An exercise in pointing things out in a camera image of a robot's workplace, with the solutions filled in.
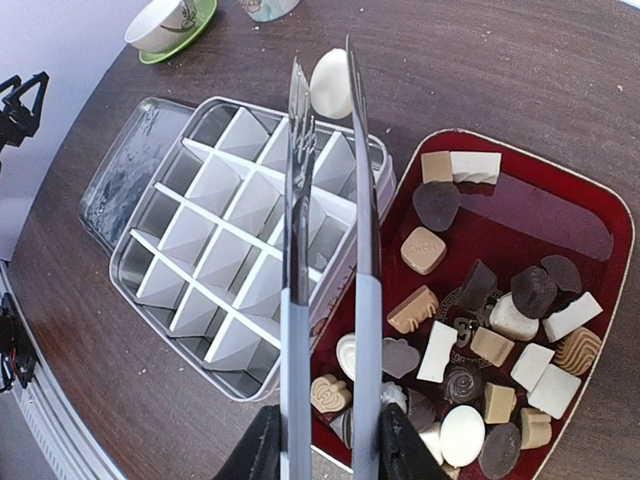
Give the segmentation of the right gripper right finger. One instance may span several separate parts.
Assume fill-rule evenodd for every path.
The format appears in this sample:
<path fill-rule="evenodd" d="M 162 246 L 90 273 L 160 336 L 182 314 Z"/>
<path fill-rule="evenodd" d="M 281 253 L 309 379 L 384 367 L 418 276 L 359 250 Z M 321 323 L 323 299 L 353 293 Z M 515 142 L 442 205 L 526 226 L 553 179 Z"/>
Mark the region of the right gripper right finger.
<path fill-rule="evenodd" d="M 383 407 L 379 428 L 379 479 L 449 479 L 397 404 Z"/>

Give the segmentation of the lilac bunny tin lid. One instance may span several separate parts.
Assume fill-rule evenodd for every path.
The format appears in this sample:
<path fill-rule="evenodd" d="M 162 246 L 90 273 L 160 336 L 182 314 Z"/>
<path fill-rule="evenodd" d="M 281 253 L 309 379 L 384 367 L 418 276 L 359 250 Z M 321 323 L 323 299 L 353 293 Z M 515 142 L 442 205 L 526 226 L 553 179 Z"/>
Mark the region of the lilac bunny tin lid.
<path fill-rule="evenodd" d="M 159 163 L 191 117 L 191 104 L 147 97 L 132 111 L 80 201 L 85 231 L 112 253 Z"/>

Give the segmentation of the white metal tongs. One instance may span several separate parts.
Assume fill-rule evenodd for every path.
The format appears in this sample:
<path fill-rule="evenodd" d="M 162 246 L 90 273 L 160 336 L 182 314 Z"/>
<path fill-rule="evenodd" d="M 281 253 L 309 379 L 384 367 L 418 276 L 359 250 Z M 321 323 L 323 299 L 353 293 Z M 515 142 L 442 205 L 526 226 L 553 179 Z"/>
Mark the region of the white metal tongs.
<path fill-rule="evenodd" d="M 370 159 L 366 97 L 354 44 L 345 43 L 351 95 L 351 129 L 336 128 L 353 140 L 355 198 L 348 201 L 329 191 L 319 173 L 329 175 L 337 137 L 323 153 L 316 150 L 316 121 L 311 112 L 309 84 L 300 64 L 290 80 L 288 151 L 285 163 L 280 320 L 280 452 L 282 479 L 312 475 L 311 329 L 317 316 L 331 311 L 331 301 L 355 282 L 355 392 L 351 466 L 356 479 L 379 476 L 379 417 L 382 389 L 382 285 L 377 193 Z M 322 273 L 310 268 L 308 240 L 320 225 L 309 215 L 311 200 L 334 201 L 336 209 L 353 214 L 346 235 Z"/>

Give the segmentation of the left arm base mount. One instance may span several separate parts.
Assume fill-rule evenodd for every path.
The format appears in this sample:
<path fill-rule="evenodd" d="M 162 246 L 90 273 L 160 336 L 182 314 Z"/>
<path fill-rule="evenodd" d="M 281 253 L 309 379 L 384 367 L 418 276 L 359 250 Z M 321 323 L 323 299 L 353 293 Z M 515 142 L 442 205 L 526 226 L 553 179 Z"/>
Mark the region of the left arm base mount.
<path fill-rule="evenodd" d="M 37 362 L 34 346 L 19 317 L 13 296 L 5 292 L 1 301 L 1 392 L 16 382 L 25 389 Z"/>

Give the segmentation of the red chocolate tray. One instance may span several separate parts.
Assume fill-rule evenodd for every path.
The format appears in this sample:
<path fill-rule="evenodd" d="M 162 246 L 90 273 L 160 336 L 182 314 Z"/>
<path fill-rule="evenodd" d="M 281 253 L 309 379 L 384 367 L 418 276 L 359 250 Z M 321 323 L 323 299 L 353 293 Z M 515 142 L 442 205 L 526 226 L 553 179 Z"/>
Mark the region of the red chocolate tray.
<path fill-rule="evenodd" d="M 421 275 L 403 242 L 425 227 L 414 191 L 453 183 L 447 246 Z M 445 129 L 422 140 L 381 227 L 383 378 L 456 479 L 537 479 L 588 388 L 626 280 L 635 229 L 613 190 L 490 137 Z M 478 457 L 445 462 L 455 407 L 485 423 Z"/>

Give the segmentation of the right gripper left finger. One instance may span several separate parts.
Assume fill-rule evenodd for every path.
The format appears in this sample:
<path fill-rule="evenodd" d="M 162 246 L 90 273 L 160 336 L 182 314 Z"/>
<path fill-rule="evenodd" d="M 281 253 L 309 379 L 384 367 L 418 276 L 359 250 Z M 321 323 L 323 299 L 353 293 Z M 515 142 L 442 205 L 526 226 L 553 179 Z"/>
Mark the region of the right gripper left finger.
<path fill-rule="evenodd" d="M 214 480 L 278 480 L 280 478 L 278 405 L 259 409 Z"/>

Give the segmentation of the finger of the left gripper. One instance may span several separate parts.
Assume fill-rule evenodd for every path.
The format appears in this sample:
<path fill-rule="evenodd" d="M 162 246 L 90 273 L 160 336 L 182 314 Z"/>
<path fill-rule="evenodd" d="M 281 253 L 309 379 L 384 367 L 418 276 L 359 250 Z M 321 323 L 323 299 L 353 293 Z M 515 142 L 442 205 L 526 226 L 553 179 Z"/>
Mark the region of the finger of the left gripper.
<path fill-rule="evenodd" d="M 49 75 L 42 71 L 22 81 L 14 75 L 1 83 L 1 148 L 19 147 L 40 127 Z"/>

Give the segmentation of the lilac tin box with dividers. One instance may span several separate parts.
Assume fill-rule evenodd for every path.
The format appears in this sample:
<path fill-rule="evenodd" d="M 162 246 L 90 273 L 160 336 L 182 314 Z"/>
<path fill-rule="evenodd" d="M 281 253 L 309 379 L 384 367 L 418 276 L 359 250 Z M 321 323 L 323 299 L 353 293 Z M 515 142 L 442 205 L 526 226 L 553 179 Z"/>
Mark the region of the lilac tin box with dividers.
<path fill-rule="evenodd" d="M 316 150 L 339 142 L 329 191 L 355 198 L 351 137 L 316 120 Z M 110 260 L 112 283 L 134 310 L 212 385 L 255 402 L 278 385 L 288 114 L 224 97 L 198 106 L 151 177 Z M 322 273 L 353 214 L 311 200 L 308 240 Z M 317 316 L 319 340 L 331 311 Z"/>

